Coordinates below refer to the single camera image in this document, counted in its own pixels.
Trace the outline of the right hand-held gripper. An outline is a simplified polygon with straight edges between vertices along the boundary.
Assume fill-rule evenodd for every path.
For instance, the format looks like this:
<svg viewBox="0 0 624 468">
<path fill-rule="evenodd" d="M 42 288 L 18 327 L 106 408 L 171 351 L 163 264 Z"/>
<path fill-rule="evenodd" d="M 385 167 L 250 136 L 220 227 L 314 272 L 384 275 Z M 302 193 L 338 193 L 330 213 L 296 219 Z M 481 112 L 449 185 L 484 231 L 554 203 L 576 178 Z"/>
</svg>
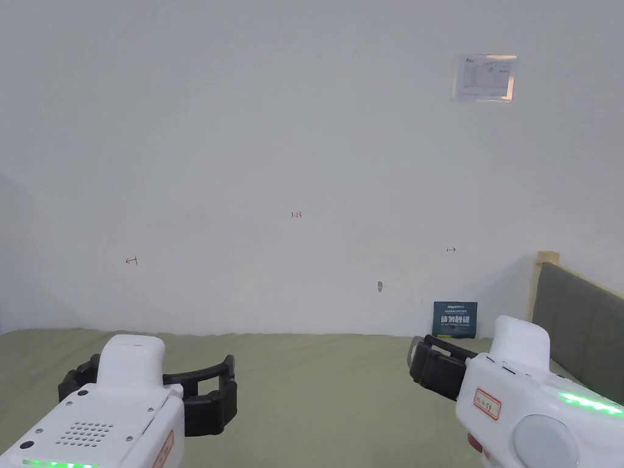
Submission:
<svg viewBox="0 0 624 468">
<path fill-rule="evenodd" d="M 407 362 L 415 383 L 456 401 L 484 467 L 623 466 L 623 407 L 553 373 L 536 324 L 499 316 L 493 340 L 426 335 Z"/>
</svg>

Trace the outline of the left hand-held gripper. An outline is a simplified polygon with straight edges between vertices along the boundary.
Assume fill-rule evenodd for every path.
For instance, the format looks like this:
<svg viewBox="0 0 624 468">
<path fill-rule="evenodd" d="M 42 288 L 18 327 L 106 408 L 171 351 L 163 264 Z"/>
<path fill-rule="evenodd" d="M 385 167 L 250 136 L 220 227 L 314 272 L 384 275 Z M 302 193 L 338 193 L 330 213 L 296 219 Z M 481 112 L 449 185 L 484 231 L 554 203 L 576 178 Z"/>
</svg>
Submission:
<svg viewBox="0 0 624 468">
<path fill-rule="evenodd" d="M 216 436 L 237 415 L 235 357 L 163 374 L 164 354 L 153 336 L 112 337 L 67 372 L 59 404 L 1 455 L 1 466 L 181 467 L 184 425 L 186 437 Z M 214 378 L 218 389 L 200 395 L 199 383 Z"/>
</svg>

